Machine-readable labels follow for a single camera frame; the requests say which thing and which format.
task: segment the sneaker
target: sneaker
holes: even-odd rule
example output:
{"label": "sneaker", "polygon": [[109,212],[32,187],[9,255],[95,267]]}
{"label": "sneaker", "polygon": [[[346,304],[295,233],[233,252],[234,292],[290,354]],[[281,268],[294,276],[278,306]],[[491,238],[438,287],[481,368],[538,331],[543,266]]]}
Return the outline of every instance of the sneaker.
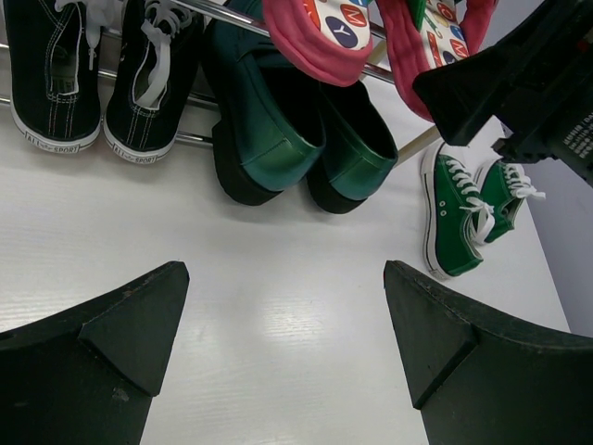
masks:
{"label": "sneaker", "polygon": [[128,0],[104,130],[113,151],[137,164],[164,158],[175,142],[197,74],[203,16],[170,0]]}
{"label": "sneaker", "polygon": [[445,153],[445,144],[428,149],[422,163],[426,197],[424,258],[439,279],[476,268],[482,256],[473,242],[483,243],[494,227],[494,209],[480,196],[465,167]]}
{"label": "sneaker", "polygon": [[100,131],[97,74],[101,27],[113,19],[102,0],[3,0],[17,127],[33,145],[73,154]]}
{"label": "sneaker", "polygon": [[475,175],[475,182],[484,200],[494,206],[496,223],[485,244],[492,243],[515,228],[517,212],[528,197],[546,199],[525,175],[523,166],[505,164],[497,159],[486,162]]}
{"label": "sneaker", "polygon": [[355,83],[372,52],[368,0],[262,0],[271,40],[297,68],[336,86]]}

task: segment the shoe insole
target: shoe insole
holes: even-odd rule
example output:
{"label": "shoe insole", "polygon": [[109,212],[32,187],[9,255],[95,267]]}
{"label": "shoe insole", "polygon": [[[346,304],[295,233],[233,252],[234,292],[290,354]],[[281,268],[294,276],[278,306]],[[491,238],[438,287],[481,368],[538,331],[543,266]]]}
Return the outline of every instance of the shoe insole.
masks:
{"label": "shoe insole", "polygon": [[371,28],[367,0],[292,1],[302,2],[313,24],[330,42],[353,50],[369,44]]}
{"label": "shoe insole", "polygon": [[[155,47],[153,45],[149,45],[146,49],[145,59],[142,62],[140,69],[138,70],[136,77],[133,83],[133,100],[135,103],[138,103],[140,98],[146,93],[148,88],[150,87],[150,73],[157,65],[157,53],[155,52]],[[168,87],[165,86],[165,89],[162,91],[160,95],[158,95],[157,99],[152,104],[142,104],[142,107],[145,108],[152,108],[158,109],[160,106],[161,101],[165,97],[167,93]]]}
{"label": "shoe insole", "polygon": [[315,103],[318,82],[294,68],[261,69],[276,105],[287,121],[313,146],[323,144],[322,120]]}
{"label": "shoe insole", "polygon": [[76,7],[52,50],[50,70],[51,91],[54,94],[78,93],[78,52],[81,36],[80,16]]}
{"label": "shoe insole", "polygon": [[470,55],[459,26],[455,0],[427,0],[420,35],[432,70]]}

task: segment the green canvas sneaker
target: green canvas sneaker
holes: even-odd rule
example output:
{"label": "green canvas sneaker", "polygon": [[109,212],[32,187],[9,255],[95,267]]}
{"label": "green canvas sneaker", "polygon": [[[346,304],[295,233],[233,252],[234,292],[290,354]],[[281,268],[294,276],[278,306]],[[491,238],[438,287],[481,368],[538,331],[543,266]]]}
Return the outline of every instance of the green canvas sneaker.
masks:
{"label": "green canvas sneaker", "polygon": [[483,259],[473,241],[484,242],[495,223],[494,209],[446,148],[445,144],[429,148],[422,164],[427,209],[424,259],[439,279],[476,268]]}
{"label": "green canvas sneaker", "polygon": [[519,208],[528,197],[546,199],[546,194],[538,192],[531,185],[519,164],[505,164],[494,159],[486,162],[475,174],[475,182],[484,201],[494,206],[496,222],[485,244],[492,243],[515,228],[515,218]]}

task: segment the green platform shoe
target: green platform shoe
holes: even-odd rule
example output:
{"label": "green platform shoe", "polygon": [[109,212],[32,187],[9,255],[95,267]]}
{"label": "green platform shoe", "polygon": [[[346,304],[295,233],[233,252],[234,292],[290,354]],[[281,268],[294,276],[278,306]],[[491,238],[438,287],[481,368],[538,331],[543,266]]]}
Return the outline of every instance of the green platform shoe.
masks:
{"label": "green platform shoe", "polygon": [[[259,0],[226,6],[262,18]],[[261,205],[303,179],[325,147],[319,84],[270,39],[231,24],[211,21],[204,45],[203,69],[221,109],[212,131],[219,181],[235,201]]]}
{"label": "green platform shoe", "polygon": [[327,143],[307,175],[322,209],[348,213],[383,184],[397,164],[397,147],[363,83],[348,88],[320,83],[318,98]]}
{"label": "green platform shoe", "polygon": [[531,179],[519,164],[490,160],[476,172],[475,183],[484,201],[494,207],[496,218],[494,228],[484,240],[485,244],[514,230],[517,213],[528,197],[546,199],[545,193],[538,192],[531,185]]}

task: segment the metal rod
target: metal rod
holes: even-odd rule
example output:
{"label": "metal rod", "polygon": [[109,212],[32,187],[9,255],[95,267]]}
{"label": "metal rod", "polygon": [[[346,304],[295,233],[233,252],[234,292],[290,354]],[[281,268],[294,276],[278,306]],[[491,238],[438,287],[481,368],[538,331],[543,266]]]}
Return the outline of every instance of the metal rod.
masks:
{"label": "metal rod", "polygon": [[[387,43],[385,42],[385,40],[382,40],[373,49],[371,55],[369,56],[369,62],[370,63],[379,63],[379,62],[381,62],[381,60],[383,60],[385,58],[386,54],[387,54]],[[363,74],[362,77],[360,77],[360,79],[363,80],[365,77],[366,77],[366,74]]]}
{"label": "metal rod", "polygon": [[103,34],[107,37],[111,37],[112,39],[120,39],[121,38],[121,31],[116,30],[115,28],[105,28],[103,30]]}
{"label": "metal rod", "polygon": [[[10,107],[10,97],[0,95],[0,107]],[[177,132],[175,142],[186,146],[198,146],[212,148],[212,138],[209,136],[200,136],[188,132]]]}
{"label": "metal rod", "polygon": [[[263,35],[264,37],[270,37],[270,32],[266,28],[265,23],[255,20],[240,12],[233,11],[226,6],[219,5],[210,0],[172,1],[180,6],[186,7],[195,12],[199,12],[205,16],[212,17],[213,19],[231,23],[232,25],[238,26],[239,28],[255,32],[259,35]],[[382,28],[379,26],[376,27],[377,32],[379,32],[380,29]],[[362,72],[368,76],[374,77],[375,79],[379,79],[387,83],[394,83],[393,74],[391,71],[377,67],[376,65],[367,64]]]}

